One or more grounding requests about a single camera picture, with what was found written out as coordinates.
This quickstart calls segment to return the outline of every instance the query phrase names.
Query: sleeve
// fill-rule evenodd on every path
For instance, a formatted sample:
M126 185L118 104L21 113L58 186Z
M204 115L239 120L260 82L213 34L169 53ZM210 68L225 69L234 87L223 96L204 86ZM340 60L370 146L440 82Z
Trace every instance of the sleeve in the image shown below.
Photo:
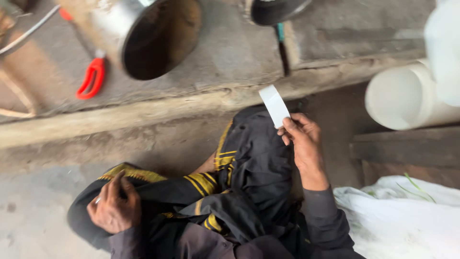
M332 190L304 189L305 215L310 242L320 250L350 249L355 244L348 235L350 227L345 212L335 205Z
M141 226L133 227L109 237L111 259L145 259Z

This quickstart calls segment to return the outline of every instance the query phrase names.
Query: white cloth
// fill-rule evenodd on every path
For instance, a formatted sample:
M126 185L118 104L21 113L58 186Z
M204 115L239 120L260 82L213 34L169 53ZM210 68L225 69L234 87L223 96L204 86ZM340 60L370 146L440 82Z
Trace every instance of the white cloth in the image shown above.
M355 251L367 259L460 258L460 190L412 180L436 203L403 176L382 177L362 190L334 189Z

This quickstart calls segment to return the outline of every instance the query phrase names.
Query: white bucket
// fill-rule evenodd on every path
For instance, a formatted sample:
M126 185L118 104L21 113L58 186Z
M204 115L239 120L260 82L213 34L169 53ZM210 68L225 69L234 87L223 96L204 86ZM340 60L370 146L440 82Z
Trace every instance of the white bucket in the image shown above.
M391 68L377 74L369 83L365 103L369 115L392 130L460 121L460 107L443 103L436 94L436 83L427 60Z

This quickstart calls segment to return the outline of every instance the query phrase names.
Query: man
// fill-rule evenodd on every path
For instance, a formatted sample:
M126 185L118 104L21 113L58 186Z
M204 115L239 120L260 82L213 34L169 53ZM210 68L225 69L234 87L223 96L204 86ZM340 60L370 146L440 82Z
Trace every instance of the man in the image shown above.
M264 107L241 111L215 155L183 178L118 165L77 197L70 227L114 259L363 258L324 173L320 129L304 114L291 118L276 130Z

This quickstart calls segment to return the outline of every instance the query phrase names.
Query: dirt floor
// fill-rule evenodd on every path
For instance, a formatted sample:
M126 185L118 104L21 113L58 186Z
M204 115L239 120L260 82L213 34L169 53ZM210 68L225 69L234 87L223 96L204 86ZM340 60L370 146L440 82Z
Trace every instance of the dirt floor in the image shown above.
M361 165L349 159L348 143L354 134L383 130L367 115L364 92L365 85L356 85L290 102L322 128L333 186L362 187ZM78 193L123 161L169 177L190 174L214 152L233 115L0 150L0 253L10 259L108 258L67 228L65 214Z

